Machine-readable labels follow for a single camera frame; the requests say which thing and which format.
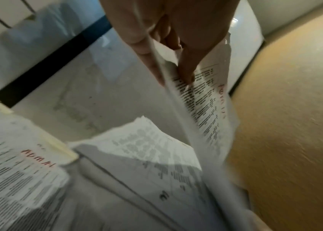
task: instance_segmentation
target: tiled floor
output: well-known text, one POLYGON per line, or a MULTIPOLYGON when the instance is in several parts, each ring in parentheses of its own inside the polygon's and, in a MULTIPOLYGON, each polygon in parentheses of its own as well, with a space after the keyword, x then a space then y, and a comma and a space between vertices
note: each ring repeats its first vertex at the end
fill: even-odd
POLYGON ((274 231, 323 231, 323 7, 267 38, 233 95, 228 161, 274 231))

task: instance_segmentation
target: white wall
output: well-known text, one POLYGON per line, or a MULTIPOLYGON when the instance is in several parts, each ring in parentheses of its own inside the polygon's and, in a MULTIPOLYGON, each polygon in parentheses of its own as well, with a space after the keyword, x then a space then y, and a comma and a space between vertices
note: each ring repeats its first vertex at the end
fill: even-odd
POLYGON ((323 0, 248 0, 263 35, 286 25, 323 4, 323 0))

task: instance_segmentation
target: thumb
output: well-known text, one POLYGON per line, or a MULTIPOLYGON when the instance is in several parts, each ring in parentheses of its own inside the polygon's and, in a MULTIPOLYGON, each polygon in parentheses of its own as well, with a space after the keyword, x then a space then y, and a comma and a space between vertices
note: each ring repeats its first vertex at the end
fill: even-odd
POLYGON ((208 54, 208 50, 197 50, 185 47, 182 50, 181 56, 178 61, 178 74, 179 77, 187 84, 195 81, 194 71, 200 61, 208 54))

